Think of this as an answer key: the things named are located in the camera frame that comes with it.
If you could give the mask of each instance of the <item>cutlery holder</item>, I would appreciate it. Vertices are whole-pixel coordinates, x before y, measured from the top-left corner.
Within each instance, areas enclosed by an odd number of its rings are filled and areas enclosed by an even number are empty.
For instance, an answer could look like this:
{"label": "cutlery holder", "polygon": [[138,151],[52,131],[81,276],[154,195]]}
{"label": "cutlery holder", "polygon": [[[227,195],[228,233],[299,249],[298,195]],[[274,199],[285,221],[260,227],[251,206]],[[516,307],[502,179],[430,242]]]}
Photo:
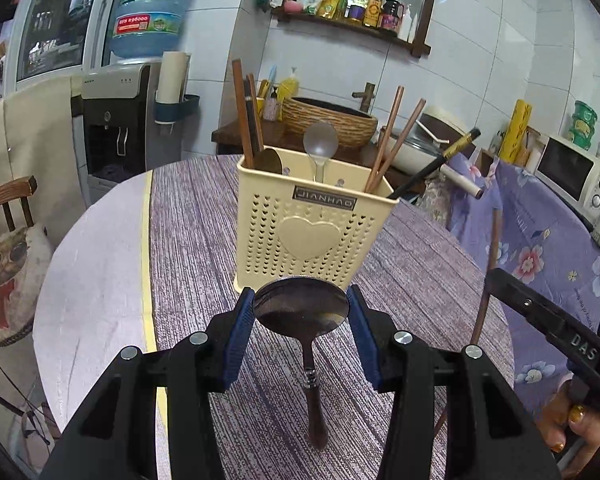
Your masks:
{"label": "cutlery holder", "polygon": [[[275,148],[288,176],[238,162],[238,225],[234,287],[241,291],[282,276],[313,276],[349,286],[398,200],[385,178],[364,193],[369,168],[330,160],[324,184],[305,153]],[[343,187],[337,187],[339,180]]]}

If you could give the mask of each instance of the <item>microwave oven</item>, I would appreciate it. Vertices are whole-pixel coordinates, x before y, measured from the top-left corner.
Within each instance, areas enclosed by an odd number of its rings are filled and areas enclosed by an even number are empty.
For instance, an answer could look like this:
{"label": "microwave oven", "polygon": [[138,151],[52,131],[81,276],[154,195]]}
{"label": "microwave oven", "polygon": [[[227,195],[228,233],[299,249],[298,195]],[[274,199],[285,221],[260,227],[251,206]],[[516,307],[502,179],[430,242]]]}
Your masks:
{"label": "microwave oven", "polygon": [[592,153],[567,139],[549,137],[536,177],[589,224],[600,216],[600,159]]}

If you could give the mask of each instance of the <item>round table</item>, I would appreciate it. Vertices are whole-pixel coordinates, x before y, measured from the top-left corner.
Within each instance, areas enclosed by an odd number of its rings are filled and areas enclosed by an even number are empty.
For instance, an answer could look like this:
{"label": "round table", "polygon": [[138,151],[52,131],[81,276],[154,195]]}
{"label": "round table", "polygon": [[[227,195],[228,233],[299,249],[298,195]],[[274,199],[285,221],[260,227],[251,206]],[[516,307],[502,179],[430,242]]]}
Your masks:
{"label": "round table", "polygon": [[[91,206],[56,250],[38,300],[34,345],[48,403],[63,429],[120,349],[167,349],[238,294],[236,156],[196,158],[119,184]],[[443,227],[398,204],[353,283],[371,308],[389,312],[437,348],[470,338],[484,275]],[[492,300],[480,345],[509,382],[513,354]],[[348,323],[314,343],[330,440],[307,440],[299,344],[254,325],[238,380],[211,395],[228,479],[375,479],[393,401],[365,381]],[[158,396],[158,475],[169,478]],[[442,408],[436,397],[436,412]],[[445,434],[434,443],[432,478],[442,478]]]}

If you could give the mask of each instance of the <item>blue water bottle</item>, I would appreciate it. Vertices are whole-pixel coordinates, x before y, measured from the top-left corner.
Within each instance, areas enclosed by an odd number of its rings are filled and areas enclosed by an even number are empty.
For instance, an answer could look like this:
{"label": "blue water bottle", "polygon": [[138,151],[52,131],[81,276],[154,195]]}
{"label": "blue water bottle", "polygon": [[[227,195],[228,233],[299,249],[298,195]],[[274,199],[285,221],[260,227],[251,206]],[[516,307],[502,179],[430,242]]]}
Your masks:
{"label": "blue water bottle", "polygon": [[116,11],[111,50],[118,57],[161,56],[175,50],[191,0],[122,0]]}

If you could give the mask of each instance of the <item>blue gripper pad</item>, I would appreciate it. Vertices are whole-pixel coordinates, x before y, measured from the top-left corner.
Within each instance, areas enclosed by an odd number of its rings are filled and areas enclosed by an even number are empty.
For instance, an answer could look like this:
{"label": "blue gripper pad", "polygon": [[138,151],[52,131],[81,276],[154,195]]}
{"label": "blue gripper pad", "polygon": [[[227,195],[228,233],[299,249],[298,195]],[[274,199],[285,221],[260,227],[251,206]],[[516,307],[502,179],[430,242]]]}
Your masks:
{"label": "blue gripper pad", "polygon": [[366,380],[377,390],[382,380],[379,351],[366,319],[365,310],[368,310],[368,307],[356,285],[347,289],[347,301],[349,301],[349,325],[358,349],[360,364],[362,364]]}
{"label": "blue gripper pad", "polygon": [[253,297],[255,292],[252,288],[245,287],[235,305],[235,321],[229,334],[229,339],[224,345],[222,354],[222,382],[225,388],[229,388],[238,378],[244,351],[247,348],[251,329],[255,317],[253,315]]}

